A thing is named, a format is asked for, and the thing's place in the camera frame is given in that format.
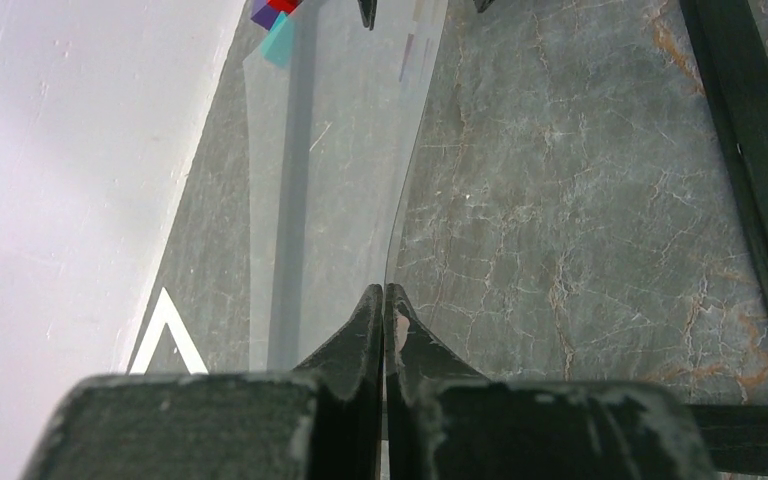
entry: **white wall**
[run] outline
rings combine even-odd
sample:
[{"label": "white wall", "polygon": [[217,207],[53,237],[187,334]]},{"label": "white wall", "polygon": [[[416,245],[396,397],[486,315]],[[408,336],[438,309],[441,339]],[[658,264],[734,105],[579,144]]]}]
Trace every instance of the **white wall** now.
[{"label": "white wall", "polygon": [[125,368],[244,0],[0,0],[0,479]]}]

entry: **marble veining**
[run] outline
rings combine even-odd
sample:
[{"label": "marble veining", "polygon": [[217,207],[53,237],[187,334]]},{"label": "marble veining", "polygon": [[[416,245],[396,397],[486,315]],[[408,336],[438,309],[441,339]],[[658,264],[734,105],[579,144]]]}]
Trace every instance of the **marble veining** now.
[{"label": "marble veining", "polygon": [[471,3],[450,2],[391,280],[493,378],[768,404],[768,321],[678,3]]}]

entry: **purple object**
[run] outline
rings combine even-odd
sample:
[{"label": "purple object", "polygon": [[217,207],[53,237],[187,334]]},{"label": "purple object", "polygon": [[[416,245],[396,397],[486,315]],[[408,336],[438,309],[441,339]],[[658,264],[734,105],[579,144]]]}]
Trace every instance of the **purple object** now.
[{"label": "purple object", "polygon": [[267,0],[254,0],[254,5],[252,5],[252,21],[267,30],[271,30],[272,25],[275,24],[275,19],[278,18],[278,14],[281,12],[270,7],[266,2]]}]

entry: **white tape line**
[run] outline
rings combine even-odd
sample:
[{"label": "white tape line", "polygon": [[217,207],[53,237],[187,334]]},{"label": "white tape line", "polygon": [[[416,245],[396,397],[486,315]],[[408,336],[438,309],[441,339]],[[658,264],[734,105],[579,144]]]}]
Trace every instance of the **white tape line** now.
[{"label": "white tape line", "polygon": [[134,364],[128,373],[141,375],[146,372],[148,364],[154,356],[154,351],[157,350],[157,344],[160,342],[160,334],[163,333],[164,325],[169,326],[169,333],[172,334],[172,340],[181,353],[181,358],[184,360],[184,365],[187,366],[187,371],[190,373],[207,373],[207,367],[204,365],[204,361],[201,359],[201,355],[199,355],[196,345],[187,332],[184,321],[181,320],[181,315],[175,308],[175,304],[172,303],[172,298],[169,297],[169,292],[166,291],[166,288],[160,289],[157,305],[155,305],[154,312],[152,312],[151,318],[148,321],[145,335],[143,335],[143,340],[140,342],[137,355],[134,358]]}]

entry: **red object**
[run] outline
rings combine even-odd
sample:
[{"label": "red object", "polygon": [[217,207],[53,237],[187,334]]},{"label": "red object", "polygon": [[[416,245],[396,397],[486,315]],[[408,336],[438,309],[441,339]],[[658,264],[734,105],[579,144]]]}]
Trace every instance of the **red object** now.
[{"label": "red object", "polygon": [[296,0],[267,0],[267,3],[279,12],[287,12],[287,15],[293,13],[293,10],[298,6]]}]

